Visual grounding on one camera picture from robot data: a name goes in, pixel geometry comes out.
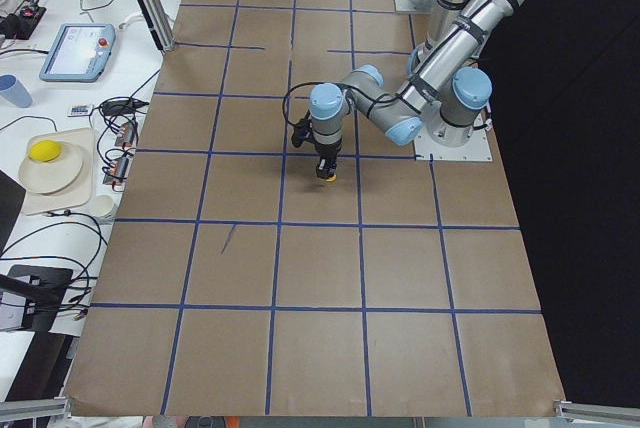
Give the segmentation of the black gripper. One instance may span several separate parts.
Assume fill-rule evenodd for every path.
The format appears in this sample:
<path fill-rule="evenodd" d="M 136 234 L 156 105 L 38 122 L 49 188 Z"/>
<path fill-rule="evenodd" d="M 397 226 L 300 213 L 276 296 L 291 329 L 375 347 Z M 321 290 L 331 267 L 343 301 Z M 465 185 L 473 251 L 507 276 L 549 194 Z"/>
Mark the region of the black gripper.
<path fill-rule="evenodd" d="M 331 175 L 336 175 L 337 157 L 341 151 L 341 142 L 337 141 L 331 144 L 315 143 L 315 149 L 319 156 L 316 165 L 316 176 L 320 179 L 326 179 Z"/>

